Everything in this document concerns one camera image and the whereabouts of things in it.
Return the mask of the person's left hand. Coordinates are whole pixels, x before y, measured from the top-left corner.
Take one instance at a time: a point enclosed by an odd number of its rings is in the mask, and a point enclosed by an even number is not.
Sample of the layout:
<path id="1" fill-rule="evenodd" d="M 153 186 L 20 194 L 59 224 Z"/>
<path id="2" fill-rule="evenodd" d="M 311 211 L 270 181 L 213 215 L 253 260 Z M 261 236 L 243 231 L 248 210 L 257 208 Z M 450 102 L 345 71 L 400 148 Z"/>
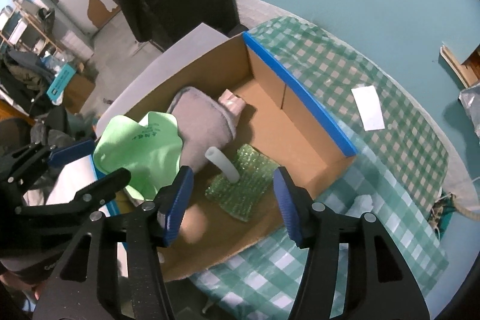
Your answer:
<path id="1" fill-rule="evenodd" d="M 46 280 L 35 284 L 25 283 L 9 271 L 1 274 L 1 282 L 9 288 L 14 288 L 16 290 L 26 292 L 28 296 L 32 297 L 35 301 L 38 301 L 39 297 L 43 293 L 45 286 L 47 285 Z"/>

